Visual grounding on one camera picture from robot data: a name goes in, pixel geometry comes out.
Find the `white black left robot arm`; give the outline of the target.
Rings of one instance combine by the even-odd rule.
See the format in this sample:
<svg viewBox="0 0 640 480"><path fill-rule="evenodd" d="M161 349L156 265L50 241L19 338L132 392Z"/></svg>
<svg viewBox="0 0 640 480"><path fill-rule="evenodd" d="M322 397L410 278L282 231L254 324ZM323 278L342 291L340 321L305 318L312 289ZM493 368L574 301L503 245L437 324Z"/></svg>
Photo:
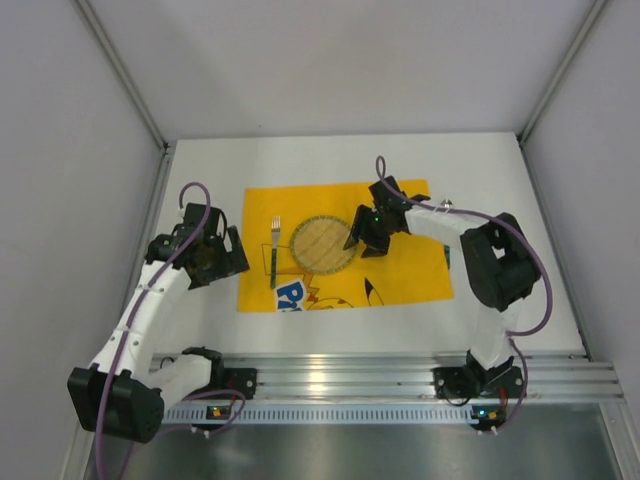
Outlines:
<svg viewBox="0 0 640 480"><path fill-rule="evenodd" d="M181 297L248 269L238 230L224 212L187 204L172 232L148 245L134 294L105 346L68 378L82 428L147 443L171 407L193 393L221 389L223 357L205 346L184 349L157 371L151 363Z"/></svg>

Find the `yellow printed cloth placemat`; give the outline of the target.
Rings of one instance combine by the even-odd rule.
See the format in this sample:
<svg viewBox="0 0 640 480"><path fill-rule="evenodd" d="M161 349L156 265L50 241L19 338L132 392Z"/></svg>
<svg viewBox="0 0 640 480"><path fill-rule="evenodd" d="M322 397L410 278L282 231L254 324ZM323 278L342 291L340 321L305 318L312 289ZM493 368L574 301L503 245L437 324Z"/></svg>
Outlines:
<svg viewBox="0 0 640 480"><path fill-rule="evenodd" d="M250 269L241 274L238 309L244 313L380 307L449 300L454 291L442 244L405 233L391 239L387 255L362 258L338 273L316 275L299 267L289 249L294 229L307 218L331 215L351 228L356 209L371 201L365 183L246 190L242 243ZM270 288L271 222L281 217L276 288Z"/></svg>

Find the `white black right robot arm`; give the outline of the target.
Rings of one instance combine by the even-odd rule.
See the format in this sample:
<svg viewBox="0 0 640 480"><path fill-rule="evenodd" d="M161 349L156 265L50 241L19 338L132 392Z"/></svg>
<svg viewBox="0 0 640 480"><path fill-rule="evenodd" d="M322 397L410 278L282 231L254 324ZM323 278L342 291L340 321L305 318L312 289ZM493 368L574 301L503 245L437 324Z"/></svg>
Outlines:
<svg viewBox="0 0 640 480"><path fill-rule="evenodd" d="M427 195L406 196L392 176L369 191L373 204L357 207L344 247L364 244L365 257L382 257L397 233L436 240L461 254L477 299L478 320L464 365L434 372L438 397L470 400L497 394L515 372L511 339L520 303L541 277L517 220L508 213L492 218L456 214L450 206L430 204Z"/></svg>

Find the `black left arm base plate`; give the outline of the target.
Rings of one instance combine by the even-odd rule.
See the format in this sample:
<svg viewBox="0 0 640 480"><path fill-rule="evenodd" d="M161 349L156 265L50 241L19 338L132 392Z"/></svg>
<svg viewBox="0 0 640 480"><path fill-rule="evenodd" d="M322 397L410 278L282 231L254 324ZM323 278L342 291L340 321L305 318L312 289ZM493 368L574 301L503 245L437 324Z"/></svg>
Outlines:
<svg viewBox="0 0 640 480"><path fill-rule="evenodd" d="M212 388L231 389L242 393L247 400L256 393L258 371L255 368L224 367L214 374Z"/></svg>

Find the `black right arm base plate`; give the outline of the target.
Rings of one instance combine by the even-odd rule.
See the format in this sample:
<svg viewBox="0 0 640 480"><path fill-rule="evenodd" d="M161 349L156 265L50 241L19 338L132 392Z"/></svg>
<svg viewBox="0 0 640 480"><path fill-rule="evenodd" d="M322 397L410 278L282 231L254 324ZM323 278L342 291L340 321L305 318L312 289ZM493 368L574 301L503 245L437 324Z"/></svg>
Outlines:
<svg viewBox="0 0 640 480"><path fill-rule="evenodd" d="M498 399L502 393L516 399L524 387L522 370L510 365L489 370L479 365L438 367L433 375L439 399Z"/></svg>

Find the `fork with teal handle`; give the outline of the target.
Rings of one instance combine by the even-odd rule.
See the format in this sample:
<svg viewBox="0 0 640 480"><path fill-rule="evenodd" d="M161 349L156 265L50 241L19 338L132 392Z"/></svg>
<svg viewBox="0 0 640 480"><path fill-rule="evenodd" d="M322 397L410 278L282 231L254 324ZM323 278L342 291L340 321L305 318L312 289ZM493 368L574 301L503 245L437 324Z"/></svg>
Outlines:
<svg viewBox="0 0 640 480"><path fill-rule="evenodd" d="M278 242L281 233L281 217L274 216L271 222L271 265L270 265L270 288L274 290L276 288L276 276L277 276L277 255L278 255Z"/></svg>

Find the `round woven yellow plate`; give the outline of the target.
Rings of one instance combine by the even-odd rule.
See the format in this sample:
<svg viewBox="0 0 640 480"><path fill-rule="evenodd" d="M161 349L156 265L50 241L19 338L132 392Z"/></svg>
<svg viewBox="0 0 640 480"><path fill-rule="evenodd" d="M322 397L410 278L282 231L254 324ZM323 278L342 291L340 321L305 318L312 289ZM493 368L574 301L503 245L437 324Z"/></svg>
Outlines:
<svg viewBox="0 0 640 480"><path fill-rule="evenodd" d="M349 266L355 247L344 248L350 234L349 225L331 215L307 218L293 231L289 249L295 263L316 275L331 275Z"/></svg>

